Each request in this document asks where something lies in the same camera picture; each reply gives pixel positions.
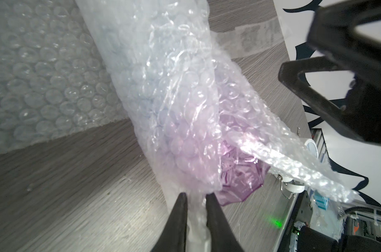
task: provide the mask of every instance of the bubble wrap sheet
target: bubble wrap sheet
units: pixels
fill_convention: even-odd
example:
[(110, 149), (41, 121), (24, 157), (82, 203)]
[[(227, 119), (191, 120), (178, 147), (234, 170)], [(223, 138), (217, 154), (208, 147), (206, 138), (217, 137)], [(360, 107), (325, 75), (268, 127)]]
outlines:
[(0, 153), (125, 117), (73, 0), (0, 0)]
[(354, 198), (211, 40), (206, 0), (77, 4), (168, 208), (188, 193), (187, 246), (209, 246), (203, 194), (218, 192), (222, 204), (244, 200), (269, 166), (334, 200)]

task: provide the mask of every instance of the bubble wrap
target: bubble wrap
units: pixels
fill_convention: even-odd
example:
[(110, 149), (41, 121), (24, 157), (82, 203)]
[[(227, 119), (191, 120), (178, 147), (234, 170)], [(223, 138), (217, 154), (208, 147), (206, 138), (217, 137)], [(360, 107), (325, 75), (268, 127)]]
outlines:
[(269, 166), (335, 200), (354, 198), (211, 40), (206, 0), (77, 4), (168, 208), (188, 193), (187, 249), (209, 251), (203, 195), (244, 200)]
[(124, 117), (73, 0), (0, 0), (0, 153)]

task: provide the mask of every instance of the white tape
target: white tape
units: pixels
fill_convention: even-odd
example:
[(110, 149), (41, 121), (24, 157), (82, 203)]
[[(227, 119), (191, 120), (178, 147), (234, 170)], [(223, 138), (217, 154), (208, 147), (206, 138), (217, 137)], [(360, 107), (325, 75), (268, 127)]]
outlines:
[(233, 31), (211, 32), (211, 36), (231, 58), (260, 53), (284, 41), (277, 17), (262, 23), (238, 26)]
[(277, 17), (279, 19), (279, 24), (282, 29), (283, 38), (284, 40), (288, 39), (292, 35), (291, 27), (287, 25), (287, 23), (284, 21), (283, 17)]
[(377, 226), (378, 225), (378, 220), (377, 220), (377, 210), (374, 209), (374, 225)]

